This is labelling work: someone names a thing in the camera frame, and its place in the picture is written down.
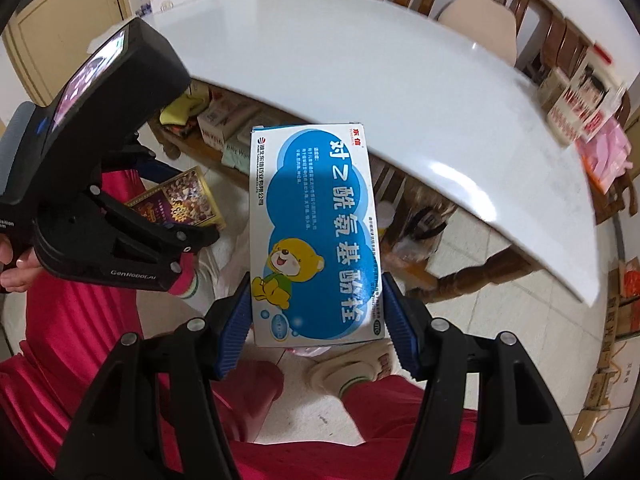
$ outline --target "display screen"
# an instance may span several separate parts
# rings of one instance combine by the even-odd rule
[[[62,98],[58,103],[58,108],[53,116],[54,129],[62,122],[68,111],[71,110],[89,86],[122,54],[124,50],[124,39],[125,31],[123,29],[105,43],[105,45],[76,72],[71,81],[66,85]]]

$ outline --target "red pants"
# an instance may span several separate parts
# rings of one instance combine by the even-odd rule
[[[123,202],[143,190],[133,172],[106,175],[104,189]],[[175,293],[186,290],[193,275],[193,263],[183,263],[189,270],[174,286]],[[135,290],[66,282],[43,273],[28,292],[26,340],[20,344],[23,355],[0,364],[0,408],[34,455],[50,469],[84,392],[125,332],[142,333]],[[245,373],[252,374],[251,380],[242,380]],[[422,390],[398,376],[353,386],[343,403],[366,441],[357,447],[328,442],[272,446],[242,442],[251,438],[243,425],[246,413],[234,410],[234,401],[226,402],[227,394],[229,398],[249,399],[249,404],[262,403],[268,409],[274,388],[282,388],[277,367],[247,362],[214,387],[220,403],[229,408],[221,418],[242,478],[395,477],[420,410]],[[260,399],[264,392],[270,396]],[[177,446],[167,438],[172,428],[162,426],[168,465],[179,468]],[[470,463],[475,428],[475,412],[466,412],[454,471]]]

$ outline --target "blue and white box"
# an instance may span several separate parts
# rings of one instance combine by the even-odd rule
[[[255,343],[293,348],[383,338],[362,125],[258,127],[251,146]]]

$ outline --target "beige chair back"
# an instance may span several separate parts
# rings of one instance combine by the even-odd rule
[[[516,17],[493,0],[453,0],[438,21],[484,46],[505,63],[518,59]]]

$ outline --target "cartoon bear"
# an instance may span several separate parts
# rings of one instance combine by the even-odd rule
[[[251,294],[256,300],[267,300],[287,310],[291,282],[308,282],[324,269],[324,258],[305,241],[285,238],[273,246],[267,266],[273,272],[264,278],[256,276],[251,282]]]

